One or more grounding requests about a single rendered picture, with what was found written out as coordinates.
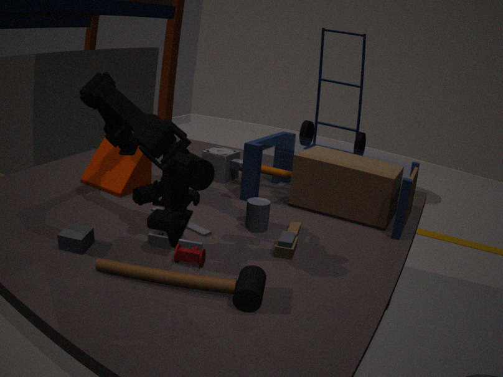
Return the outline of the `grey and red crank handle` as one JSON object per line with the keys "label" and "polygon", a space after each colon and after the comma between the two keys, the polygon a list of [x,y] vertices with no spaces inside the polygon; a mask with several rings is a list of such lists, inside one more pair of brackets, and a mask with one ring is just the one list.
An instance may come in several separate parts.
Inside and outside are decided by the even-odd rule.
{"label": "grey and red crank handle", "polygon": [[175,248],[170,245],[168,237],[164,236],[164,232],[158,231],[156,234],[148,234],[148,245],[175,250],[174,260],[176,263],[184,261],[199,264],[201,268],[204,266],[206,256],[205,248],[202,248],[203,243],[179,239]]}

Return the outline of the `dark grey cylinder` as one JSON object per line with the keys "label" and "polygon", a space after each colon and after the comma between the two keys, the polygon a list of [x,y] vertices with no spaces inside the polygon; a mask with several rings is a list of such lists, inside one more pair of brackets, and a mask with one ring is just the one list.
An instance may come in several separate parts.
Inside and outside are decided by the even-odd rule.
{"label": "dark grey cylinder", "polygon": [[265,198],[253,197],[247,200],[245,229],[254,233],[268,230],[270,201]]}

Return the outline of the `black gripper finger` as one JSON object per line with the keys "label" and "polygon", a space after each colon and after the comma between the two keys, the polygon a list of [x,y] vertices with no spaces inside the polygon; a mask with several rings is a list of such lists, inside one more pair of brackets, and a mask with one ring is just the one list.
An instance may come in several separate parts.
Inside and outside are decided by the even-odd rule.
{"label": "black gripper finger", "polygon": [[179,241],[180,235],[183,231],[183,227],[186,223],[186,220],[181,220],[181,227],[177,230],[177,232],[171,233],[171,232],[166,232],[167,237],[169,239],[169,243],[172,247],[176,248],[176,245]]}
{"label": "black gripper finger", "polygon": [[[184,225],[184,227],[183,227],[183,231],[182,231],[182,233],[181,233],[181,235],[180,235],[180,238],[181,238],[182,234],[184,233],[184,230],[185,230],[185,228],[186,228],[186,226],[187,226],[187,224],[188,224],[188,222],[189,222],[189,219],[190,219],[190,217],[191,217],[192,213],[193,213],[193,211],[192,211],[192,210],[186,210],[186,212],[185,212],[185,213],[183,213],[183,214],[182,214],[182,216],[181,216],[181,220],[186,220],[186,223],[185,223],[185,225]],[[179,239],[180,239],[180,238],[179,238]]]}

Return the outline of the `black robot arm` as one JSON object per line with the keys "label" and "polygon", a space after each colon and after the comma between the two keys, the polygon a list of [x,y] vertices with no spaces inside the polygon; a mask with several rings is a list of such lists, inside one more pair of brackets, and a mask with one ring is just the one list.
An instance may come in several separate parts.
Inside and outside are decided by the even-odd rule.
{"label": "black robot arm", "polygon": [[[120,147],[120,155],[134,155],[139,145],[140,151],[162,170],[163,177],[178,179],[197,191],[211,185],[214,166],[187,149],[191,143],[187,134],[173,122],[141,111],[116,89],[108,72],[98,72],[79,93],[87,106],[98,109],[105,121],[105,138],[115,148]],[[175,135],[181,140],[177,142]],[[155,158],[161,156],[160,164]],[[133,201],[138,205],[152,202],[159,206],[161,196],[157,180],[133,189]]]}

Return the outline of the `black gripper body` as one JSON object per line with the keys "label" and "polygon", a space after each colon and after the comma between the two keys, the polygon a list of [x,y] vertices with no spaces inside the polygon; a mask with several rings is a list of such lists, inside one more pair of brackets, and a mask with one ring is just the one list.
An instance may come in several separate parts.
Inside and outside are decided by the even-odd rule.
{"label": "black gripper body", "polygon": [[159,231],[177,232],[181,227],[182,214],[186,212],[191,202],[194,202],[194,206],[198,205],[200,194],[196,190],[189,189],[189,186],[178,179],[162,177],[159,187],[162,187],[159,206],[165,209],[157,208],[153,211],[147,217],[147,227]]}

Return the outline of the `grey flat bar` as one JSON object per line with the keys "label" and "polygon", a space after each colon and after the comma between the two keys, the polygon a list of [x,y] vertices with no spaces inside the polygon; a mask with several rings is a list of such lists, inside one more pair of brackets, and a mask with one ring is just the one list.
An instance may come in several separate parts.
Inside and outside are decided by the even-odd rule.
{"label": "grey flat bar", "polygon": [[[160,207],[155,207],[155,208],[151,208],[151,211],[153,212],[157,208],[160,209],[160,210],[163,210]],[[193,231],[193,232],[195,232],[195,233],[197,233],[197,234],[199,234],[199,235],[201,235],[201,236],[211,235],[211,231],[206,230],[206,229],[204,229],[204,228],[202,228],[200,226],[197,226],[197,225],[195,225],[195,224],[193,224],[191,222],[188,222],[186,228],[189,229],[189,230],[191,230],[191,231]]]}

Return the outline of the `black-headed mallet with wooden handle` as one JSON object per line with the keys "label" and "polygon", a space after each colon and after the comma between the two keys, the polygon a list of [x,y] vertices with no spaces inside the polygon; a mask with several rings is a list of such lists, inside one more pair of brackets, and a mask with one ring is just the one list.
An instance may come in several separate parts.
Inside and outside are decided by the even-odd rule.
{"label": "black-headed mallet with wooden handle", "polygon": [[187,289],[220,292],[233,295],[234,306],[242,312],[254,312],[261,307],[266,274],[261,267],[249,265],[240,271],[238,280],[165,271],[109,259],[96,259],[98,272],[139,279]]}

